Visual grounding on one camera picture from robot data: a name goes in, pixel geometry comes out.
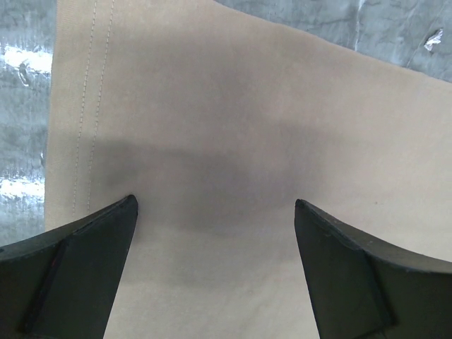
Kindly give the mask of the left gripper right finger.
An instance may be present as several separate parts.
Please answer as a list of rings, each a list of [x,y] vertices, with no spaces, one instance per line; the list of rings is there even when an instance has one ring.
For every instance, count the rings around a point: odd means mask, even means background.
[[[451,337],[451,262],[388,243],[302,199],[295,233],[320,338]]]

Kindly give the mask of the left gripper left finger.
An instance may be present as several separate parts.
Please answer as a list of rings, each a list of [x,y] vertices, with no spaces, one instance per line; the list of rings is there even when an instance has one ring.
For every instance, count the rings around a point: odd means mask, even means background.
[[[129,195],[1,247],[2,338],[103,338],[137,222]]]

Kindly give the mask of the beige t shirt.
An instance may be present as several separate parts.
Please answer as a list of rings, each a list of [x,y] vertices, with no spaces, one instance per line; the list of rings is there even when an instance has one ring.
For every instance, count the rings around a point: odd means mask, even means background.
[[[133,194],[107,338],[316,338],[302,198],[451,259],[451,84],[214,1],[59,1],[45,224]]]

